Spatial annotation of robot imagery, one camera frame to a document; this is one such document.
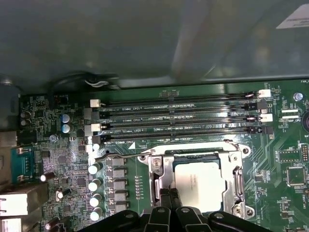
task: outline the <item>chip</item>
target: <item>chip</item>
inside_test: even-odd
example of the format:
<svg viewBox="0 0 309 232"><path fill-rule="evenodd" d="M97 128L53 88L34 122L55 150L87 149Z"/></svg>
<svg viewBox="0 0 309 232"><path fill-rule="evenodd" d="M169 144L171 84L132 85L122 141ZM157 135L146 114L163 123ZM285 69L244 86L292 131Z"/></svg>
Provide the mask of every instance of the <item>chip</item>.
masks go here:
<svg viewBox="0 0 309 232"><path fill-rule="evenodd" d="M50 152L49 151L41 151L41 157L42 158L49 158Z"/></svg>
<svg viewBox="0 0 309 232"><path fill-rule="evenodd" d="M287 169L287 185L300 186L306 183L304 167L289 167Z"/></svg>
<svg viewBox="0 0 309 232"><path fill-rule="evenodd" d="M43 110L38 110L35 112L36 117L44 117L44 111Z"/></svg>
<svg viewBox="0 0 309 232"><path fill-rule="evenodd" d="M63 211L64 212L71 212L71 206L70 205L65 205L64 207L63 207Z"/></svg>
<svg viewBox="0 0 309 232"><path fill-rule="evenodd" d="M81 138L81 137L84 137L85 136L85 133L82 129L78 129L77 132L76 132L76 137L77 138Z"/></svg>
<svg viewBox="0 0 309 232"><path fill-rule="evenodd" d="M85 178L78 178L77 180L76 180L76 182L77 182L77 185L78 186L86 186L86 180L85 180Z"/></svg>
<svg viewBox="0 0 309 232"><path fill-rule="evenodd" d="M78 146L78 151L85 151L85 146Z"/></svg>
<svg viewBox="0 0 309 232"><path fill-rule="evenodd" d="M59 163L59 164L64 164L64 163L66 163L66 162L67 162L67 159L66 159L65 156L59 156L59 157L58 157L58 163Z"/></svg>

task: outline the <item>square chip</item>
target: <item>square chip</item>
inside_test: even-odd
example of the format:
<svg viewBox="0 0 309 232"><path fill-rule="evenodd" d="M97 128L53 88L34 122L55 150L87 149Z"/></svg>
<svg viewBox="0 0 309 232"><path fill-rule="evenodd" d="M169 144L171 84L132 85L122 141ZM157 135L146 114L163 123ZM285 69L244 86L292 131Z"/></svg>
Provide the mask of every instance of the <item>square chip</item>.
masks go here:
<svg viewBox="0 0 309 232"><path fill-rule="evenodd" d="M304 167L289 167L286 173L288 186L300 186L306 183L306 173Z"/></svg>
<svg viewBox="0 0 309 232"><path fill-rule="evenodd" d="M58 157L58 163L59 163L59 164L64 164L64 163L66 163L66 162L67 162L67 159L66 159L65 156L59 156L59 157Z"/></svg>
<svg viewBox="0 0 309 232"><path fill-rule="evenodd" d="M70 205L65 205L65 206L63 207L63 211L64 211L64 212L71 212L71 206L70 206Z"/></svg>
<svg viewBox="0 0 309 232"><path fill-rule="evenodd" d="M85 146L78 146L78 151L85 151Z"/></svg>
<svg viewBox="0 0 309 232"><path fill-rule="evenodd" d="M82 187L85 187L85 186L86 186L86 180L85 180L85 178L78 178L78 179L76 180L76 182L77 182L77 185L78 185L78 186L82 186Z"/></svg>

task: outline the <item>integrated circuit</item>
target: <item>integrated circuit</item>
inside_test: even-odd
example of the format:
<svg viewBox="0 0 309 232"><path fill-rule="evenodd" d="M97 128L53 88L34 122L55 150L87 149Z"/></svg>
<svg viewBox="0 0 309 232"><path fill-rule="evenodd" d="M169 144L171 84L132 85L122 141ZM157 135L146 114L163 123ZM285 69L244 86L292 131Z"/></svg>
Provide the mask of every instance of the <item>integrated circuit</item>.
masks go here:
<svg viewBox="0 0 309 232"><path fill-rule="evenodd" d="M287 169L287 185L300 186L306 183L306 173L303 166L289 167Z"/></svg>
<svg viewBox="0 0 309 232"><path fill-rule="evenodd" d="M280 162L300 162L299 150L280 151Z"/></svg>
<svg viewBox="0 0 309 232"><path fill-rule="evenodd" d="M58 157L58 163L59 164L66 164L67 163L67 158L65 156L59 156Z"/></svg>
<svg viewBox="0 0 309 232"><path fill-rule="evenodd" d="M50 151L41 151L41 157L42 158L49 158L50 157Z"/></svg>
<svg viewBox="0 0 309 232"><path fill-rule="evenodd" d="M71 212L71 206L70 206L70 205L65 205L65 206L63 206L63 211L64 211L65 213Z"/></svg>
<svg viewBox="0 0 309 232"><path fill-rule="evenodd" d="M80 187L86 186L86 179L85 178L77 178L76 179L77 185Z"/></svg>

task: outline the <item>capacitor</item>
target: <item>capacitor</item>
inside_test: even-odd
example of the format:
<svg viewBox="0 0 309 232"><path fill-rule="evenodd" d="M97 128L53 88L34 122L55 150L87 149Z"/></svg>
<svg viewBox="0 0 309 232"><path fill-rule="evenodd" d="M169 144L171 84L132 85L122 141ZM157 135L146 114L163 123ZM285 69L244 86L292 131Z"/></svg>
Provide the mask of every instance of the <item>capacitor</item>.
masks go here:
<svg viewBox="0 0 309 232"><path fill-rule="evenodd" d="M101 181L99 179L92 180L91 183L89 183L88 188L90 191L94 192L101 186Z"/></svg>
<svg viewBox="0 0 309 232"><path fill-rule="evenodd" d="M28 112L28 111L22 112L22 113L20 114L20 117L21 117L21 118L25 118L25 119L29 119L29 118L31 118L31 113Z"/></svg>
<svg viewBox="0 0 309 232"><path fill-rule="evenodd" d="M103 210L99 207L96 207L90 214L90 219L92 221L97 221L102 216L102 214L103 214Z"/></svg>
<svg viewBox="0 0 309 232"><path fill-rule="evenodd" d="M49 173L44 173L43 175L41 175L40 180L42 182L54 179L56 176L56 174L54 172L49 172Z"/></svg>
<svg viewBox="0 0 309 232"><path fill-rule="evenodd" d="M52 134L51 136L49 136L49 141L54 143L54 142L57 142L58 140L58 136L55 135L55 134Z"/></svg>
<svg viewBox="0 0 309 232"><path fill-rule="evenodd" d="M93 149L94 151L98 151L98 150L100 150L100 149L102 149L102 148L104 148L104 145L102 145L102 144L93 144L93 145L92 145L92 149Z"/></svg>
<svg viewBox="0 0 309 232"><path fill-rule="evenodd" d="M22 120L20 122L20 125L23 126L23 127L30 126L31 125L31 121L29 119Z"/></svg>
<svg viewBox="0 0 309 232"><path fill-rule="evenodd" d="M71 133L73 132L74 130L74 127L72 125L69 125L69 124L63 124L62 127L61 127L61 131L63 133Z"/></svg>
<svg viewBox="0 0 309 232"><path fill-rule="evenodd" d="M55 227L55 225L57 225L60 222L60 218L59 217L54 217L53 219L51 219L49 222L47 222L44 227L47 231L50 231L53 227Z"/></svg>
<svg viewBox="0 0 309 232"><path fill-rule="evenodd" d="M59 199L62 199L63 197L65 197L65 196L71 194L71 192L72 192L72 190L71 190L70 188L66 188L66 189L63 190L63 191L59 191L59 192L57 193L57 197L58 197Z"/></svg>
<svg viewBox="0 0 309 232"><path fill-rule="evenodd" d="M98 193L96 193L95 195L92 196L92 198L89 201L89 204L92 207L97 207L102 201L102 196Z"/></svg>
<svg viewBox="0 0 309 232"><path fill-rule="evenodd" d="M72 118L68 114L63 114L61 116L61 122L63 123L72 122Z"/></svg>
<svg viewBox="0 0 309 232"><path fill-rule="evenodd" d="M99 163L94 163L91 166L88 167L88 171L90 174L94 175L96 174L98 171L101 170L101 165Z"/></svg>

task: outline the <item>silver capacitor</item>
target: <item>silver capacitor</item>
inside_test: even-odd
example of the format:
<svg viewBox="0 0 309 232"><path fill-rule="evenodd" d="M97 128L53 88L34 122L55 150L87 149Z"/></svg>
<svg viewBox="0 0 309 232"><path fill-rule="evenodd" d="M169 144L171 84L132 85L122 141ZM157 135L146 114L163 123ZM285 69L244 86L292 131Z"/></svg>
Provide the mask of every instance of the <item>silver capacitor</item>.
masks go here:
<svg viewBox="0 0 309 232"><path fill-rule="evenodd" d="M101 181L99 179L94 179L89 183L88 189L92 192L97 191L97 189L101 186Z"/></svg>
<svg viewBox="0 0 309 232"><path fill-rule="evenodd" d="M99 218L103 215L103 210L99 207L94 208L92 213L90 214L90 219L92 221L98 221Z"/></svg>
<svg viewBox="0 0 309 232"><path fill-rule="evenodd" d="M88 172L92 175L96 174L98 171L101 170L101 165L99 163L94 163L88 167Z"/></svg>
<svg viewBox="0 0 309 232"><path fill-rule="evenodd" d="M72 118L68 114L63 114L61 116L61 122L63 122L63 123L72 122Z"/></svg>
<svg viewBox="0 0 309 232"><path fill-rule="evenodd" d="M92 206L92 207L97 207L102 201L102 196L98 193L96 193L95 195L92 196L92 198L90 199L89 201L89 204Z"/></svg>
<svg viewBox="0 0 309 232"><path fill-rule="evenodd" d="M70 124L63 124L61 127L61 131L63 133L71 133L73 132L73 130L74 130L74 127Z"/></svg>

